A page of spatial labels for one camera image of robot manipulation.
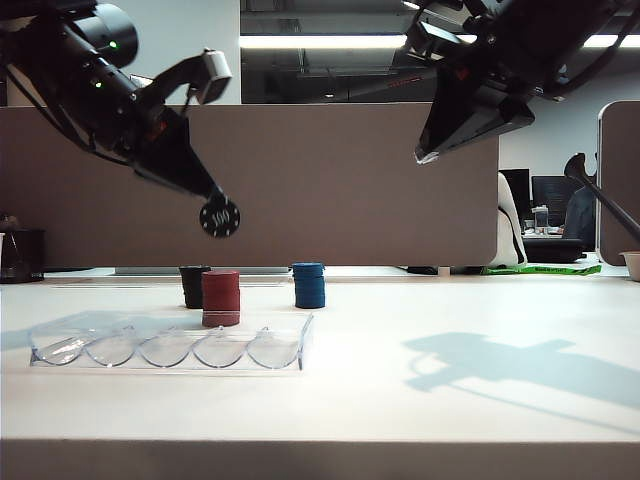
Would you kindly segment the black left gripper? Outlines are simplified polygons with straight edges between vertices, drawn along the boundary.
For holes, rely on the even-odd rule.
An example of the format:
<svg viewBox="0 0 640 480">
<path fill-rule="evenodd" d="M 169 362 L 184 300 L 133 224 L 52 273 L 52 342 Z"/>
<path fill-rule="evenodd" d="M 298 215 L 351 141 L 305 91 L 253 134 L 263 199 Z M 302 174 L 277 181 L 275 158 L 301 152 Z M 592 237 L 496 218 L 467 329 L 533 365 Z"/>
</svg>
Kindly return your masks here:
<svg viewBox="0 0 640 480">
<path fill-rule="evenodd" d="M 85 151 L 183 193 L 223 194 L 191 146 L 189 120 L 151 86 L 136 87 L 108 62 L 86 62 L 82 94 Z"/>
</svg>

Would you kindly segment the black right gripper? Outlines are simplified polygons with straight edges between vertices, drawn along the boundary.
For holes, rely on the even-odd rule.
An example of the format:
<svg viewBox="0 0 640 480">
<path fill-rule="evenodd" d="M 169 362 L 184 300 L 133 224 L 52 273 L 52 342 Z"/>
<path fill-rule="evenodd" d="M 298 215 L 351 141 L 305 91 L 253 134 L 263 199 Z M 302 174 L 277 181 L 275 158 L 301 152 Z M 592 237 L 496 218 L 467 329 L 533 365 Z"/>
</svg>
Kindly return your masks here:
<svg viewBox="0 0 640 480">
<path fill-rule="evenodd" d="M 564 27 L 454 33 L 438 54 L 434 100 L 414 149 L 418 164 L 529 126 L 535 116 L 526 101 L 534 96 L 553 101 L 566 96 Z"/>
</svg>

